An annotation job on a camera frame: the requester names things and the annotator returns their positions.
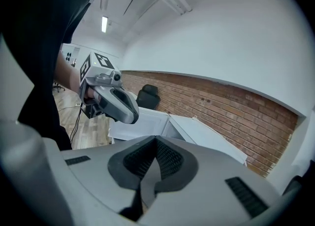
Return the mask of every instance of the brick wall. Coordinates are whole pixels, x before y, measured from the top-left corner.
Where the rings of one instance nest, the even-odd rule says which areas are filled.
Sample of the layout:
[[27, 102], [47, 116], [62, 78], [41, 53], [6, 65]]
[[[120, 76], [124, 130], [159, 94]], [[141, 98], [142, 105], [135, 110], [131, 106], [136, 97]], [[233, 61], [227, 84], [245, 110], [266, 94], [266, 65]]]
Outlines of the brick wall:
[[209, 80], [153, 72], [124, 71], [124, 88], [136, 95], [145, 84], [158, 87], [157, 110], [197, 116], [248, 155], [248, 167], [267, 176], [293, 133], [297, 115], [252, 92]]

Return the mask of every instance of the white wall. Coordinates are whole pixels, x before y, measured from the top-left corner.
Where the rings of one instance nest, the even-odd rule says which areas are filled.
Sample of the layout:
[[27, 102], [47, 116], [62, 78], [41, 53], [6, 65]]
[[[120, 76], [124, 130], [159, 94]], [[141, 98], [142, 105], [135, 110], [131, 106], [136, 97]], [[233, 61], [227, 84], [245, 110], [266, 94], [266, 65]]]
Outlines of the white wall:
[[306, 118], [300, 118], [288, 147], [267, 180], [282, 194], [290, 180], [303, 176], [315, 160], [315, 111]]
[[206, 0], [130, 44], [122, 70], [209, 78], [307, 116], [315, 104], [314, 39], [299, 11], [276, 0]]
[[98, 52], [110, 59], [118, 68], [121, 68], [126, 44], [108, 38], [105, 33], [96, 34], [89, 28], [79, 25], [72, 36], [71, 46], [80, 48], [75, 68], [80, 69], [84, 60], [91, 51]]

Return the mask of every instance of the black rubber pad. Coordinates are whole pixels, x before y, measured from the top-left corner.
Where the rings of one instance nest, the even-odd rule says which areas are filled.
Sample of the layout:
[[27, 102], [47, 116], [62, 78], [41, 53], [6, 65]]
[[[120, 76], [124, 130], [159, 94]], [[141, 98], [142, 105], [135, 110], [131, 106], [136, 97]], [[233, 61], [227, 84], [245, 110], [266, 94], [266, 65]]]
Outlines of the black rubber pad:
[[67, 163], [67, 165], [74, 165], [74, 164], [78, 164], [78, 163], [89, 161], [89, 160], [90, 158], [88, 156], [81, 156], [81, 157], [65, 160], [65, 162]]
[[239, 177], [227, 179], [225, 182], [252, 218], [268, 209], [268, 206]]

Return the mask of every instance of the person's arm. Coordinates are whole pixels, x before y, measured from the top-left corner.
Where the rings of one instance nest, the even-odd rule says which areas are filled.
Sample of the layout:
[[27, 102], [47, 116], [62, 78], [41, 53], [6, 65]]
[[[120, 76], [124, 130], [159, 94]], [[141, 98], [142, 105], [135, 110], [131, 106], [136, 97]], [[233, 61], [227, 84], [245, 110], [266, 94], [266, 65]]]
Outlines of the person's arm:
[[[61, 50], [59, 50], [57, 57], [54, 80], [67, 89], [70, 89], [79, 94], [80, 73], [78, 70], [76, 70], [73, 66], [65, 61]], [[89, 88], [88, 93], [85, 95], [85, 97], [94, 98], [93, 90], [91, 88]]]

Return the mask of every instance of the white desk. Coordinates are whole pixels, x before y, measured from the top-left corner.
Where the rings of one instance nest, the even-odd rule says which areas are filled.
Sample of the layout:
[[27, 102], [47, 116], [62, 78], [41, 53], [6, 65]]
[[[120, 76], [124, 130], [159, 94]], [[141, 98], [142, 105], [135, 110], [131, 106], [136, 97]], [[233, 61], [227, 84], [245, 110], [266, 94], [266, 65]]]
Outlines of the white desk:
[[115, 139], [130, 140], [146, 135], [161, 135], [223, 152], [241, 164], [246, 164], [245, 153], [196, 118], [169, 115], [141, 107], [139, 112], [139, 119], [133, 125], [111, 120], [108, 136], [112, 138], [112, 143], [115, 143]]

